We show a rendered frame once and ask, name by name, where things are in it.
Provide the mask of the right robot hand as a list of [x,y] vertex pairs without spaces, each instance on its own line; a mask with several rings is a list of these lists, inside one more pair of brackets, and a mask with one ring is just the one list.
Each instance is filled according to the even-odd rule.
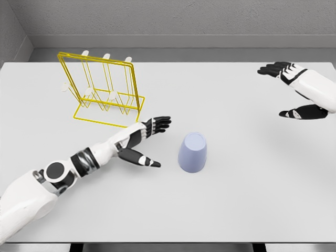
[[336,113],[336,82],[322,74],[291,62],[275,62],[260,67],[260,75],[279,78],[313,104],[282,111],[279,116],[297,120],[324,119]]

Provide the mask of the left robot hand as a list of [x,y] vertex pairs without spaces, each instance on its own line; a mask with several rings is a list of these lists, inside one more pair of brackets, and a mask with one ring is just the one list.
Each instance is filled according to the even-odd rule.
[[160,116],[137,122],[111,137],[108,143],[112,147],[112,157],[118,157],[129,163],[140,166],[160,167],[161,164],[145,156],[133,147],[157,133],[164,133],[169,128],[171,117]]

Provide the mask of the lavender plastic cup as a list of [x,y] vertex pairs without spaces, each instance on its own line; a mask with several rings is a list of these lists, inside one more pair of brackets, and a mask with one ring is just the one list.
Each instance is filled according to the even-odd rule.
[[179,166],[186,172],[197,173],[203,169],[207,159],[207,143],[199,132],[187,134],[178,153]]

